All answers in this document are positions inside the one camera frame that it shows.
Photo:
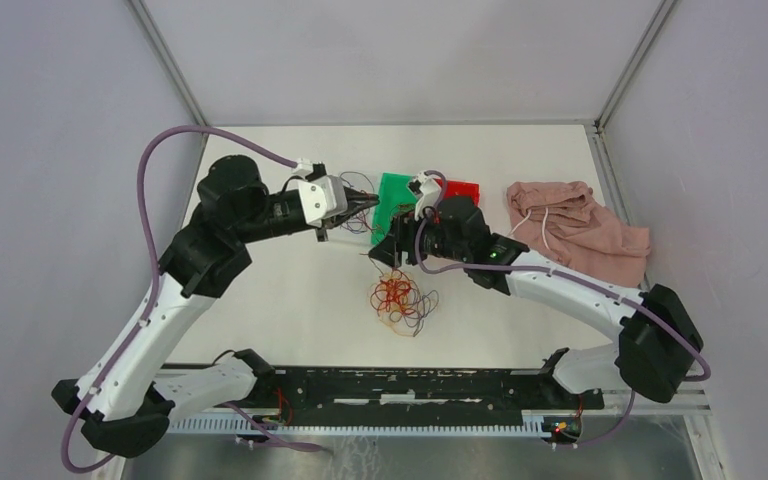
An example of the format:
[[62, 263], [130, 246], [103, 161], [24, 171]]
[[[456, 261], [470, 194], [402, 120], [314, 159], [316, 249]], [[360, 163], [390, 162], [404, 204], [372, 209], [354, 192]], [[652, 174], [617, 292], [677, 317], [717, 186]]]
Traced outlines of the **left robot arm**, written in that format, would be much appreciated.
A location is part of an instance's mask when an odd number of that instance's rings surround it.
[[270, 192], [256, 162], [229, 155], [198, 183], [189, 223], [155, 265], [141, 307], [96, 365], [58, 382], [52, 396], [95, 449], [124, 458], [151, 449], [168, 428], [208, 408], [245, 400], [267, 404], [271, 366], [252, 350], [166, 381], [157, 373], [184, 334], [250, 266], [248, 245], [313, 230], [320, 240], [375, 207], [371, 192], [350, 188], [322, 165], [295, 189]]

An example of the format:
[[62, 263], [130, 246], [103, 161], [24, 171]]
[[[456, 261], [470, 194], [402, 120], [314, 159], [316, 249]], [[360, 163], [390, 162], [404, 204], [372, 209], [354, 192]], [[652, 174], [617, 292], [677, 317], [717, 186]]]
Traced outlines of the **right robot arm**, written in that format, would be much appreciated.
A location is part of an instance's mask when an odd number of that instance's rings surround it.
[[383, 265], [422, 267], [444, 259], [478, 286], [554, 308], [609, 339], [585, 350], [561, 349], [537, 382], [540, 400], [562, 408], [577, 394], [629, 389], [657, 403], [685, 382], [706, 380], [704, 342], [677, 293], [601, 281], [564, 267], [515, 239], [491, 231], [472, 200], [455, 196], [424, 213], [396, 215], [368, 252]]

